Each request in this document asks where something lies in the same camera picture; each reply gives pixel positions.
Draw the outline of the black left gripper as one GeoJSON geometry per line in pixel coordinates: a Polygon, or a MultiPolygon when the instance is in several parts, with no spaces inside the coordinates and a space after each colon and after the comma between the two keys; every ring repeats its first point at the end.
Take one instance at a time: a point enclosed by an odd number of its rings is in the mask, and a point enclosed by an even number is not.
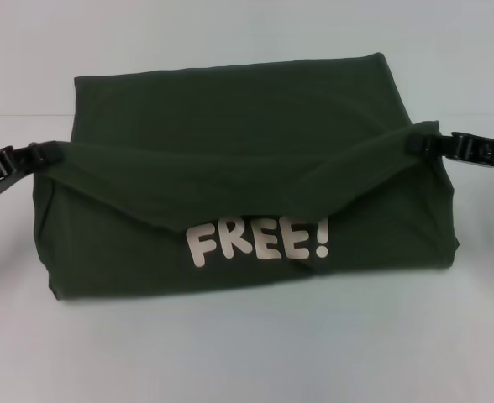
{"type": "Polygon", "coordinates": [[[15,149],[0,149],[0,194],[31,173],[45,172],[63,163],[64,150],[60,142],[31,143],[15,149]]]}

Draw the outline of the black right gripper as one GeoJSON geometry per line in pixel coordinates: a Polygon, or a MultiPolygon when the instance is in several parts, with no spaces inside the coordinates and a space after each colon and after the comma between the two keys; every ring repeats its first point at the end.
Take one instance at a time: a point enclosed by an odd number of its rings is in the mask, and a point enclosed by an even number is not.
{"type": "Polygon", "coordinates": [[[453,132],[451,136],[412,133],[407,137],[404,150],[406,154],[428,160],[446,157],[494,168],[494,139],[460,132],[453,132]]]}

